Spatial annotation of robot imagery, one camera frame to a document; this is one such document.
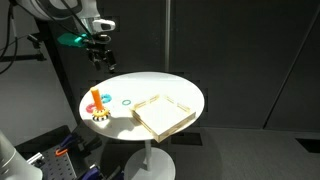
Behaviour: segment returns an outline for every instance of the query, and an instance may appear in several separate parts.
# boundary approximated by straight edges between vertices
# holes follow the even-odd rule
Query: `gray wall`
[[[5,44],[8,2],[0,2],[0,47]],[[15,9],[18,35],[38,32],[34,19],[21,10]],[[32,44],[19,41],[20,55],[33,54]],[[66,97],[63,93],[48,52],[42,46],[48,59],[45,62],[15,62],[9,71],[0,75],[0,129],[12,142],[18,145],[62,125],[70,130],[76,127]],[[7,63],[0,63],[2,70]]]
[[[193,81],[206,96],[205,112],[196,125],[262,128],[318,4],[317,0],[173,1],[170,71]],[[103,16],[120,18],[110,45],[119,62],[118,74],[164,71],[164,5],[164,0],[98,1]],[[54,24],[50,27],[55,38],[63,32]],[[84,50],[56,44],[76,104],[90,86],[112,77],[106,71],[96,72]],[[318,44],[314,29],[268,128],[320,131]]]

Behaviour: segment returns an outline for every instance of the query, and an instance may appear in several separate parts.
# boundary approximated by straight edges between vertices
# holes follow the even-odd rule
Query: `orange cylinder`
[[[90,91],[91,91],[91,94],[92,94],[92,97],[94,100],[94,104],[96,105],[97,110],[98,111],[104,110],[98,88],[92,87],[92,88],[90,88]]]

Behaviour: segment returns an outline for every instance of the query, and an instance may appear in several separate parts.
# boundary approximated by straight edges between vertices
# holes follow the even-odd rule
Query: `wooden tray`
[[[167,95],[156,95],[133,106],[132,116],[146,127],[157,142],[195,118],[196,112]]]

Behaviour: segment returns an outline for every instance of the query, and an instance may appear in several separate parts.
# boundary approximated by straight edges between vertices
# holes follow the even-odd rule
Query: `white round table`
[[[179,76],[159,72],[138,72],[120,75],[96,85],[100,94],[108,94],[112,100],[103,104],[110,110],[109,119],[102,122],[92,120],[86,107],[93,103],[88,91],[81,100],[79,111],[84,123],[95,132],[109,138],[131,141],[145,141],[146,148],[131,156],[125,167],[125,179],[173,180],[175,166],[172,158],[163,150],[152,148],[152,134],[132,117],[130,108],[138,102],[157,94],[166,94],[179,103],[196,111],[194,119],[175,133],[194,123],[204,108],[204,97],[197,86]],[[130,100],[131,104],[123,105]]]

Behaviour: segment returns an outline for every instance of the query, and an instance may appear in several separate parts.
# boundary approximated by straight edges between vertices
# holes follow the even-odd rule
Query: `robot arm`
[[[112,51],[106,49],[106,44],[111,40],[107,32],[114,30],[116,25],[113,21],[101,19],[97,10],[96,0],[10,1],[43,21],[59,21],[72,17],[78,29],[78,36],[81,38],[81,46],[78,47],[85,47],[87,49],[89,59],[95,64],[97,69],[100,69],[100,62],[105,62],[110,71],[114,70],[116,62]]]

